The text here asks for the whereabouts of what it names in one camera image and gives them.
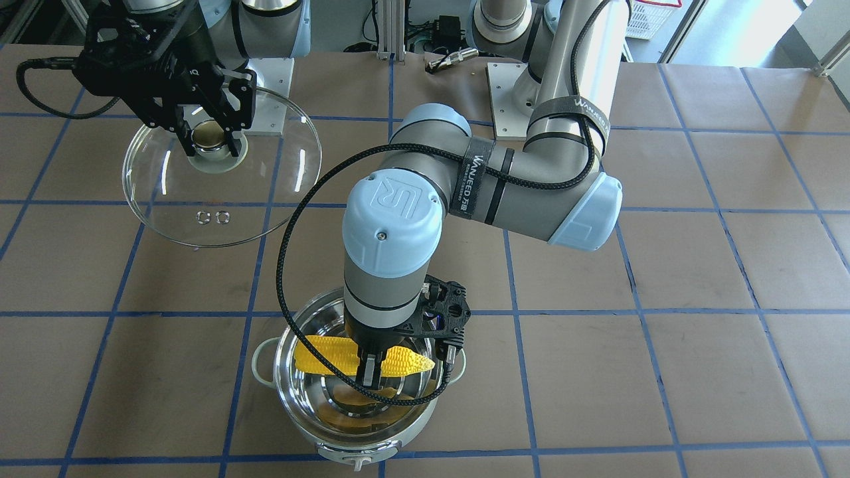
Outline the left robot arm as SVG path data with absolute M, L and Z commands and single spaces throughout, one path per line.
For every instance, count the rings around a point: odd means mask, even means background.
M 623 192 L 598 161 L 631 11 L 628 1 L 560 3 L 522 148 L 477 138 L 452 107 L 425 104 L 392 135 L 380 169 L 352 188 L 343 293 L 359 385 L 376 390 L 388 349 L 418 334 L 447 215 L 586 251 L 608 241 Z

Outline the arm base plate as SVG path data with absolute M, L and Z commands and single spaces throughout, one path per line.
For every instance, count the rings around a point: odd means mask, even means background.
M 495 138 L 525 140 L 540 82 L 532 78 L 528 64 L 489 62 L 486 73 Z
M 283 99 L 290 94 L 294 58 L 251 58 L 242 68 L 225 70 L 226 78 L 245 76 L 247 70 L 256 74 L 259 89 L 255 97 L 252 127 L 245 134 L 276 136 L 284 132 L 288 106 Z

